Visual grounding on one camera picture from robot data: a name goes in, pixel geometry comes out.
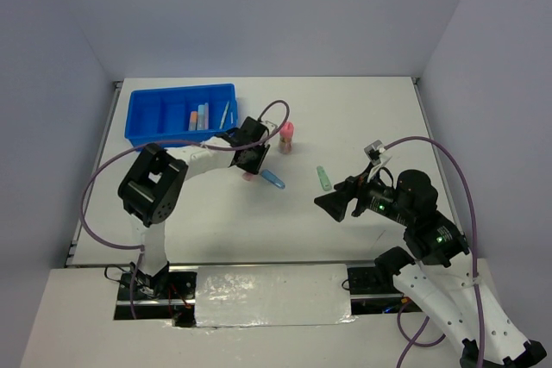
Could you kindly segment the pink correction tape case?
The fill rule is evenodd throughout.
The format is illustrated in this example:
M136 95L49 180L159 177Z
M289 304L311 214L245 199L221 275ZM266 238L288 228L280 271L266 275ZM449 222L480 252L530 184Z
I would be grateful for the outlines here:
M252 174L252 173L244 172L244 173L242 174L242 178L243 178L244 180L248 181L248 182L251 182L252 180L254 180L255 175Z

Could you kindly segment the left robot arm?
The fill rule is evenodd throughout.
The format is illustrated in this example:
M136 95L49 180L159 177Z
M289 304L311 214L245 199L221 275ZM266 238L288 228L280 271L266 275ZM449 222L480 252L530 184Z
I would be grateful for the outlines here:
M171 154L155 143L141 149L118 188L124 210L145 252L131 271L148 297L163 296L169 286L165 221L176 208L186 180L217 169L236 166L251 174L260 171L276 126L247 117L239 128L215 134L197 146Z

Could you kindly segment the blue-capped highlighter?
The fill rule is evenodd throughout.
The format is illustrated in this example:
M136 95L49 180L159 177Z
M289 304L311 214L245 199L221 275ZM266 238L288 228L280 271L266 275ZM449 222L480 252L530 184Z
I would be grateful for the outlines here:
M205 130L205 105L204 104L200 104L198 106L196 130Z

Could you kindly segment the orange-capped highlighter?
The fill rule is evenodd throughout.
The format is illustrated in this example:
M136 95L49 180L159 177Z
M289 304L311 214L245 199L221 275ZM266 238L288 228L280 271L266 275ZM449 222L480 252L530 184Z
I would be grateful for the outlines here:
M197 129L197 124L198 124L198 113L197 111L192 111L189 117L188 130L195 131Z

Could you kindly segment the purple highlighter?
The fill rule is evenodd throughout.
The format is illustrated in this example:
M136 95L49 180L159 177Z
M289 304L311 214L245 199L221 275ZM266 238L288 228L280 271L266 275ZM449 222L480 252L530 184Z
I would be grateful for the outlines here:
M210 116L210 107L209 107L209 103L205 103L203 105L203 127L204 127L204 130L208 130L209 129L209 126L210 126L210 123L209 123L209 116Z

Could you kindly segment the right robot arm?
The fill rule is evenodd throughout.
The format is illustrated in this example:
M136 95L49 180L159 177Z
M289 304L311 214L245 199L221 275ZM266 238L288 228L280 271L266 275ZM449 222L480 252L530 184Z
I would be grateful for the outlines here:
M374 261L374 282L409 297L452 342L462 367L532 367L547 355L510 320L485 281L473 270L465 235L438 211L438 192L418 170L387 186L378 175L361 174L337 184L314 203L342 221L355 201L354 217L370 210L405 228L406 246Z

